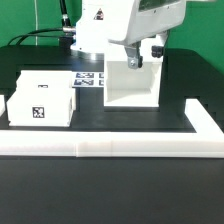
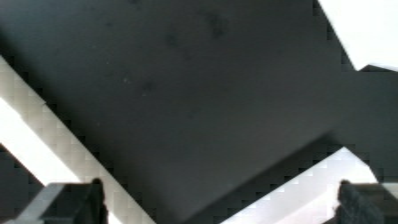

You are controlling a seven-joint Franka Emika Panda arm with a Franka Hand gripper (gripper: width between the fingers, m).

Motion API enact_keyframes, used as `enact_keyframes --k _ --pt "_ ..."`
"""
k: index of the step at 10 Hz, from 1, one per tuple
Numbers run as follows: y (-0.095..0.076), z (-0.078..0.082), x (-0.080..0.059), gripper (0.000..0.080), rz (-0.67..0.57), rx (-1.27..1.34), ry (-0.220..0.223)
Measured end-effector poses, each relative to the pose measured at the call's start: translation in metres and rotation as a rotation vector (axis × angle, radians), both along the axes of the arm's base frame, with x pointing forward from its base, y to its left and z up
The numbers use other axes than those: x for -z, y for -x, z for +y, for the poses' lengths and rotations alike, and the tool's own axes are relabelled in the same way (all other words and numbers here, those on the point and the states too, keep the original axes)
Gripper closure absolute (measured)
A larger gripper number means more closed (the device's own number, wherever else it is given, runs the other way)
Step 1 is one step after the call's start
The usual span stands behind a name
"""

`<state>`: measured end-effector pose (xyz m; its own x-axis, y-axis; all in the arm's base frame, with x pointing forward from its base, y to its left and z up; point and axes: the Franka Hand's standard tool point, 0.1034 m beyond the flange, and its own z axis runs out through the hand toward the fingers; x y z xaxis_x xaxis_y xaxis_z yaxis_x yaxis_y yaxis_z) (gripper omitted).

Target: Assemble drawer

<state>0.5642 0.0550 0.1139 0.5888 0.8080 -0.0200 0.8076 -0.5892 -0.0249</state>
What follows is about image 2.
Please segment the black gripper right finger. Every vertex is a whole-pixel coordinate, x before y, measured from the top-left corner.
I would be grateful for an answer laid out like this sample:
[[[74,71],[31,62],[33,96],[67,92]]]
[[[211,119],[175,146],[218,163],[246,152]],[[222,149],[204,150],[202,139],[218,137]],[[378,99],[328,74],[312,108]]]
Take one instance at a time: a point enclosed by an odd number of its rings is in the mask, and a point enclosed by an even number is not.
[[[398,224],[398,198],[378,184],[341,181],[335,224]]]

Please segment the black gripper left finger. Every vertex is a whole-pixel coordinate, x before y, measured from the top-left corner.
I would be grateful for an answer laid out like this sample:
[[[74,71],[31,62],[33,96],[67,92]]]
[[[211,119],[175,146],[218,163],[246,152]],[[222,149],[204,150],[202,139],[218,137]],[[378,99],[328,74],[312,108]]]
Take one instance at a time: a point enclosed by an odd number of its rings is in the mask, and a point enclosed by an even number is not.
[[[108,224],[101,180],[51,183],[21,212],[21,224]]]

